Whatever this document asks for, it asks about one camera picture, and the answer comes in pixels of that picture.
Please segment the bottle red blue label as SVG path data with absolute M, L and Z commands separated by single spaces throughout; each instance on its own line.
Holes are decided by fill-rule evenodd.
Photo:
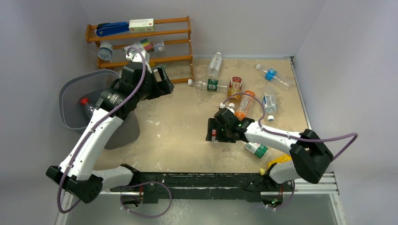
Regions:
M 83 111 L 88 119 L 91 119 L 93 116 L 93 113 L 97 109 L 96 105 L 93 104 L 87 97 L 82 98 L 80 101 L 80 104 L 83 108 Z

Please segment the bottle red label red cap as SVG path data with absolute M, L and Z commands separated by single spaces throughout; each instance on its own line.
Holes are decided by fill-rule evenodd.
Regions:
M 216 129 L 212 129 L 212 132 L 211 132 L 211 142 L 212 142 L 212 143 L 218 143 L 218 140 L 217 140 L 217 130 L 216 130 Z

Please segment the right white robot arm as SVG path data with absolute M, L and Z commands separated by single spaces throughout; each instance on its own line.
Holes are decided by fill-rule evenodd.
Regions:
M 279 150 L 291 161 L 276 164 L 266 170 L 263 184 L 270 191 L 295 179 L 317 184 L 333 160 L 328 147 L 310 129 L 303 132 L 283 131 L 261 125 L 250 118 L 239 120 L 229 109 L 220 109 L 207 122 L 206 141 L 222 143 L 258 143 Z

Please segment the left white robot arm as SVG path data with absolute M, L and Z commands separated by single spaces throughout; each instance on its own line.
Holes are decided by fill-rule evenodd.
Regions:
M 72 194 L 84 203 L 92 202 L 101 191 L 123 186 L 133 192 L 139 188 L 140 179 L 134 168 L 123 164 L 114 169 L 94 170 L 94 164 L 110 137 L 121 126 L 140 101 L 172 93 L 174 85 L 164 66 L 153 70 L 142 68 L 140 62 L 130 62 L 123 67 L 122 77 L 104 90 L 91 120 L 69 156 L 59 165 L 50 166 L 46 175 L 59 185 L 60 190 Z

